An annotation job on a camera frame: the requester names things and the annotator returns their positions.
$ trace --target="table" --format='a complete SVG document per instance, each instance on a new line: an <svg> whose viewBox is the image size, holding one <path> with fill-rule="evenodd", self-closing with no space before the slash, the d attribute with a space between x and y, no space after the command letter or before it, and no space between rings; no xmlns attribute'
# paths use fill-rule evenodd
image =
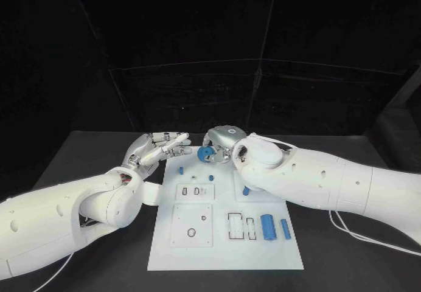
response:
<svg viewBox="0 0 421 292"><path fill-rule="evenodd" d="M107 172L121 164L140 133L74 131L35 189ZM386 167L363 136L271 136L296 146ZM200 145L203 134L190 135ZM147 179L163 182L164 163ZM303 271L147 271L157 207L143 206L127 228L78 251L48 291L420 291L421 258L352 238L332 225L329 213L288 203ZM343 214L349 228L369 237L421 250L384 223ZM43 269L0 281L0 291L33 291L65 259Z"/></svg>

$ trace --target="blue object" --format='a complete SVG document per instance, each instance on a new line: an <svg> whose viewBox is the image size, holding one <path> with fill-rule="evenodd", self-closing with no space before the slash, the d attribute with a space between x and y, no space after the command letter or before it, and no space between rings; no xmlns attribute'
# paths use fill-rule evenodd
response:
<svg viewBox="0 0 421 292"><path fill-rule="evenodd" d="M248 194L249 194L249 188L244 187L244 195L248 196Z"/></svg>
<svg viewBox="0 0 421 292"><path fill-rule="evenodd" d="M270 214L261 215L261 229L265 240L277 239L277 231L274 230L274 217Z"/></svg>
<svg viewBox="0 0 421 292"><path fill-rule="evenodd" d="M281 224L283 224L283 233L285 234L285 239L291 239L290 229L288 229L288 224L287 224L285 219L281 220Z"/></svg>
<svg viewBox="0 0 421 292"><path fill-rule="evenodd" d="M202 162L206 162L209 163L209 161L205 160L205 157L215 154L215 150L211 146L208 147L200 147L199 150L198 150L198 157L199 157L199 160Z"/></svg>

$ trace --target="white board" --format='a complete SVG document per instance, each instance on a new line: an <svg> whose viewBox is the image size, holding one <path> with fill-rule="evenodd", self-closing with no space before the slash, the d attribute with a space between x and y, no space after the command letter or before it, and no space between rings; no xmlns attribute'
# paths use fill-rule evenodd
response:
<svg viewBox="0 0 421 292"><path fill-rule="evenodd" d="M190 155L167 161L164 193L157 209L147 269L150 271L303 269L284 200L267 192L251 191L249 195L244 196L244 186L232 164L205 164L198 160L198 147L192 148ZM183 167L183 175L179 173L180 167ZM180 198L177 185L190 184L213 184L213 196L195 200L195 195L192 195L192 199L186 200L183 196L185 198L177 200L177 197ZM239 224L244 225L244 238L229 239L228 214L241 214L239 221L234 216L232 228L238 231L241 230ZM261 229L261 215L264 214L271 214L274 217L277 239L271 241L264 240ZM283 234L281 219L287 219L288 222L290 240ZM249 230L254 231L252 238L249 238Z"/></svg>

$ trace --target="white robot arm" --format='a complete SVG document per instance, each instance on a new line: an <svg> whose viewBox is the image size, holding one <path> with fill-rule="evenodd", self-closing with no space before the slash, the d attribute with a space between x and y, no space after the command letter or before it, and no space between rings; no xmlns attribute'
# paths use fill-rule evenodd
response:
<svg viewBox="0 0 421 292"><path fill-rule="evenodd" d="M247 136L232 126L208 131L199 153L205 153L199 155L203 162L232 160L251 190L265 190L310 208L371 217L421 245L421 175L358 164L255 134Z"/></svg>
<svg viewBox="0 0 421 292"><path fill-rule="evenodd" d="M159 160L192 153L187 133L144 134L123 166L92 178L25 193L0 204L0 280L45 267L125 227L160 185L144 182Z"/></svg>

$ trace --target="blue disc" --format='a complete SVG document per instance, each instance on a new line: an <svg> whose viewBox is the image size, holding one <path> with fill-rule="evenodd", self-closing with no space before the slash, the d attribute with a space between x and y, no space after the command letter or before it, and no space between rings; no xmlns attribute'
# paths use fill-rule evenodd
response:
<svg viewBox="0 0 421 292"><path fill-rule="evenodd" d="M202 162L209 162L205 160L205 157L215 154L213 148L211 146L200 147L198 150L198 157Z"/></svg>

